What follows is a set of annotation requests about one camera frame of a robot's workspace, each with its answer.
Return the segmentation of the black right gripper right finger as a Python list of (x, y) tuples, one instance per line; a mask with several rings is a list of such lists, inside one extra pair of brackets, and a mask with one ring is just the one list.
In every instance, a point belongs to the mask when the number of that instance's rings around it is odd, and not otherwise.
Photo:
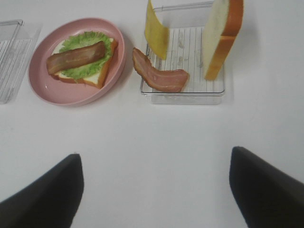
[(232, 149), (229, 184), (250, 228), (302, 228), (304, 185), (244, 147)]

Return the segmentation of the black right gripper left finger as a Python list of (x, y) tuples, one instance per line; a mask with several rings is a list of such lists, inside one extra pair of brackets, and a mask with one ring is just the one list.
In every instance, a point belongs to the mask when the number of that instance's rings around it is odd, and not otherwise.
[(84, 192), (79, 154), (70, 154), (33, 183), (2, 201), (2, 228), (69, 228)]

